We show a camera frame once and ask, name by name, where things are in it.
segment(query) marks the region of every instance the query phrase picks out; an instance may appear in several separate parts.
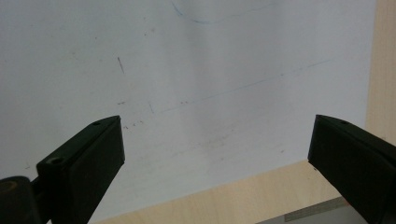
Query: wooden edge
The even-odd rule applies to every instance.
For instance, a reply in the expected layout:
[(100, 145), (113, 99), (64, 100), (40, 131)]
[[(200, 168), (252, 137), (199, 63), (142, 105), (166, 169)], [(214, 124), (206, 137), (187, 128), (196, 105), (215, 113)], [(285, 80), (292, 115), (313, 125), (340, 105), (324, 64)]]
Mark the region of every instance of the wooden edge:
[(300, 161), (97, 224), (258, 223), (339, 196), (319, 171)]
[[(377, 0), (366, 129), (396, 145), (396, 1)], [(98, 224), (258, 223), (340, 194), (307, 161)]]

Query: white surface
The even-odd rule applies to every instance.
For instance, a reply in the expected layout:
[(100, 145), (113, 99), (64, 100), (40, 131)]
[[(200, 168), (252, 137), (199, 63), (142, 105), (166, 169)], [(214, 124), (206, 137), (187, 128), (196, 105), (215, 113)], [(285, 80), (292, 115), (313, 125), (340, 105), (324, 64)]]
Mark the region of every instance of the white surface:
[(316, 114), (364, 124), (374, 12), (374, 0), (0, 0), (0, 177), (36, 177), (117, 114), (126, 163), (92, 220), (300, 161)]

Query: wooden surface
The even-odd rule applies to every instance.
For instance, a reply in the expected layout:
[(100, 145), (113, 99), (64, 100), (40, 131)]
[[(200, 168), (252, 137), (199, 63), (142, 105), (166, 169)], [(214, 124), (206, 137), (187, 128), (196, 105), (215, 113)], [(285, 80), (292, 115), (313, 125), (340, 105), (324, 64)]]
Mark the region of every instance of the wooden surface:
[(258, 223), (339, 197), (307, 161), (107, 219), (121, 223)]
[[(367, 130), (396, 144), (396, 1), (377, 1)], [(306, 162), (113, 217), (98, 224), (257, 223), (335, 197)]]
[(378, 0), (366, 128), (396, 145), (396, 1)]

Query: scratch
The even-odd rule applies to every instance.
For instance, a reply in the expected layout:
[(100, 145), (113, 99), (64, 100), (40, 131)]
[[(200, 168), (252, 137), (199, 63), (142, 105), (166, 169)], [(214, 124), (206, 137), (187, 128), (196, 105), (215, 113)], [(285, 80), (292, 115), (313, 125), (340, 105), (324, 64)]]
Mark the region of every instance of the scratch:
[(122, 73), (123, 73), (123, 74), (125, 74), (125, 72), (123, 71), (123, 67), (122, 67), (122, 63), (121, 63), (120, 57), (118, 57), (117, 59), (119, 60), (120, 67), (121, 67), (121, 70), (122, 70)]
[[(238, 87), (238, 88), (229, 90), (229, 91), (219, 92), (219, 93), (217, 93), (217, 94), (213, 94), (213, 95), (210, 95), (210, 96), (201, 98), (201, 99), (197, 99), (197, 100), (194, 100), (194, 101), (190, 101), (189, 105), (194, 105), (194, 104), (197, 104), (197, 103), (199, 103), (199, 102), (201, 102), (201, 101), (205, 101), (205, 100), (208, 100), (208, 99), (212, 99), (212, 98), (215, 98), (215, 97), (224, 95), (224, 94), (232, 93), (232, 92), (234, 92), (234, 91), (240, 91), (240, 90), (245, 89), (245, 88), (250, 88), (250, 87), (259, 85), (259, 84), (261, 84), (261, 83), (263, 83), (263, 82), (266, 82), (266, 81), (269, 81), (269, 80), (271, 80), (271, 79), (274, 79), (274, 78), (279, 78), (279, 77), (284, 77), (284, 76), (292, 75), (292, 74), (296, 73), (297, 71), (306, 70), (306, 69), (309, 69), (309, 68), (311, 68), (311, 67), (318, 66), (318, 65), (323, 64), (323, 63), (328, 63), (328, 62), (331, 62), (331, 61), (332, 61), (332, 59), (329, 59), (329, 60), (326, 60), (326, 61), (322, 61), (322, 62), (318, 62), (318, 63), (312, 63), (312, 64), (309, 64), (308, 66), (305, 66), (305, 67), (301, 67), (301, 68), (299, 68), (299, 69), (292, 70), (291, 72), (282, 73), (282, 74), (280, 74), (279, 76), (266, 77), (266, 78), (263, 78), (263, 79), (261, 79), (261, 80), (255, 81), (255, 82), (253, 82), (253, 83), (250, 83), (250, 84), (247, 84), (247, 85), (244, 85), (244, 86), (241, 86), (241, 87)], [(181, 104), (181, 105), (178, 105), (178, 106), (175, 106), (175, 107), (171, 107), (171, 108), (168, 108), (168, 109), (165, 109), (165, 110), (161, 111), (161, 113), (168, 112), (168, 111), (172, 111), (172, 110), (176, 110), (176, 109), (180, 109), (181, 107), (187, 106), (187, 105), (188, 105), (188, 104)]]
[(188, 17), (187, 15), (185, 15), (184, 13), (181, 12), (181, 10), (176, 6), (176, 4), (175, 4), (174, 2), (171, 2), (171, 3), (172, 3), (172, 6), (173, 6), (173, 8), (174, 8), (176, 14), (177, 14), (179, 17), (184, 18), (184, 19), (187, 19), (187, 20), (189, 20), (189, 21), (193, 21), (193, 22), (198, 23), (198, 24), (202, 24), (202, 25), (216, 24), (216, 23), (220, 23), (220, 22), (226, 21), (226, 20), (228, 20), (228, 19), (230, 19), (230, 18), (233, 18), (233, 17), (241, 17), (241, 16), (244, 16), (245, 14), (248, 14), (248, 13), (250, 13), (250, 12), (262, 10), (262, 9), (265, 9), (265, 8), (270, 7), (270, 6), (272, 6), (272, 5), (275, 4), (275, 2), (273, 2), (273, 3), (270, 3), (270, 4), (264, 5), (264, 6), (262, 6), (262, 7), (252, 8), (252, 9), (249, 9), (249, 10), (244, 11), (244, 12), (242, 12), (242, 13), (233, 14), (233, 15), (230, 15), (230, 16), (226, 16), (226, 17), (224, 17), (224, 18), (222, 18), (222, 19), (219, 19), (219, 20), (216, 20), (216, 21), (200, 21), (200, 20), (196, 20), (196, 19), (194, 19), (194, 18)]
[(177, 8), (174, 2), (172, 2), (172, 6), (174, 7), (174, 10), (179, 17), (183, 16), (183, 13), (181, 13), (181, 11)]
[(149, 108), (150, 108), (150, 110), (151, 110), (151, 113), (154, 114), (154, 109), (152, 109), (151, 103), (148, 103), (148, 105), (149, 105)]
[(329, 60), (326, 60), (326, 61), (322, 61), (322, 62), (319, 62), (319, 63), (309, 64), (306, 68), (315, 67), (315, 66), (320, 65), (322, 63), (328, 63), (329, 61), (332, 61), (332, 59), (329, 59)]

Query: pencil mark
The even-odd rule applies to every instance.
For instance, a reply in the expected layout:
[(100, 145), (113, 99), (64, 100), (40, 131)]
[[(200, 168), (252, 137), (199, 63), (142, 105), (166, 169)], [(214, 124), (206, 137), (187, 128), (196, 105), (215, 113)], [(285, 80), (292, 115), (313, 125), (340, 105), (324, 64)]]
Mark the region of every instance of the pencil mark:
[(312, 67), (314, 67), (314, 66), (318, 66), (318, 65), (324, 64), (324, 63), (329, 63), (329, 62), (331, 62), (332, 60), (333, 60), (333, 59), (329, 59), (329, 60), (322, 61), (322, 62), (318, 62), (318, 63), (311, 63), (311, 64), (309, 64), (309, 65), (307, 65), (307, 66), (304, 66), (304, 67), (300, 67), (300, 68), (298, 68), (298, 69), (291, 70), (291, 71), (288, 72), (288, 73), (282, 73), (282, 74), (277, 75), (277, 76), (266, 77), (266, 78), (263, 78), (263, 79), (258, 80), (258, 81), (256, 81), (256, 82), (253, 82), (253, 83), (250, 83), (250, 84), (247, 84), (247, 85), (244, 85), (244, 86), (241, 86), (241, 87), (238, 87), (238, 88), (229, 90), (229, 91), (219, 92), (219, 93), (216, 93), (216, 94), (213, 94), (213, 95), (210, 95), (210, 96), (201, 98), (201, 99), (197, 99), (197, 100), (194, 100), (194, 101), (190, 101), (190, 102), (187, 102), (187, 101), (186, 101), (186, 102), (180, 102), (180, 105), (177, 105), (177, 106), (175, 106), (175, 107), (171, 107), (171, 108), (165, 109), (165, 110), (161, 111), (161, 113), (168, 112), (168, 111), (172, 111), (172, 110), (176, 110), (176, 109), (180, 109), (181, 107), (186, 106), (186, 105), (194, 105), (194, 104), (200, 103), (200, 102), (202, 102), (202, 101), (209, 100), (209, 99), (212, 99), (212, 98), (221, 96), (221, 95), (225, 95), (225, 94), (232, 93), (232, 92), (235, 92), (235, 91), (240, 91), (240, 90), (242, 90), (242, 89), (250, 88), (250, 87), (259, 85), (259, 84), (261, 84), (261, 83), (263, 83), (263, 82), (266, 82), (266, 81), (275, 79), (275, 78), (285, 77), (286, 75), (294, 75), (294, 74), (295, 74), (296, 72), (298, 72), (298, 71), (308, 70), (308, 69), (310, 69), (310, 68), (312, 68)]
[(148, 103), (148, 105), (149, 105), (149, 109), (151, 110), (151, 113), (154, 114), (154, 109), (152, 108), (151, 103)]
[(120, 67), (121, 67), (122, 73), (123, 73), (123, 74), (125, 74), (125, 72), (123, 71), (123, 67), (122, 67), (122, 63), (121, 63), (120, 57), (118, 57), (117, 59), (119, 60), (119, 64), (120, 64)]
[(216, 23), (220, 23), (220, 22), (226, 21), (226, 20), (228, 20), (228, 19), (230, 19), (230, 18), (233, 18), (233, 17), (241, 17), (241, 16), (244, 16), (244, 15), (250, 13), (250, 12), (263, 10), (263, 9), (265, 9), (265, 8), (267, 8), (267, 7), (270, 7), (270, 6), (272, 6), (272, 5), (275, 4), (275, 2), (272, 2), (272, 3), (267, 4), (267, 5), (264, 5), (264, 6), (262, 6), (262, 7), (257, 7), (257, 8), (252, 8), (252, 9), (246, 10), (246, 11), (244, 11), (244, 12), (242, 12), (242, 13), (239, 13), (239, 14), (232, 14), (232, 15), (230, 15), (230, 16), (226, 16), (226, 17), (224, 17), (224, 18), (222, 18), (222, 19), (219, 19), (219, 20), (216, 20), (216, 21), (201, 21), (201, 20), (196, 20), (196, 19), (194, 19), (194, 18), (189, 17), (188, 15), (184, 14), (184, 13), (180, 10), (180, 8), (177, 7), (177, 5), (176, 5), (174, 2), (171, 2), (171, 3), (172, 3), (172, 6), (173, 6), (173, 8), (174, 8), (176, 14), (177, 14), (180, 18), (183, 18), (183, 19), (186, 19), (186, 20), (189, 20), (189, 21), (193, 21), (193, 22), (195, 22), (195, 23), (202, 24), (202, 25), (216, 24)]

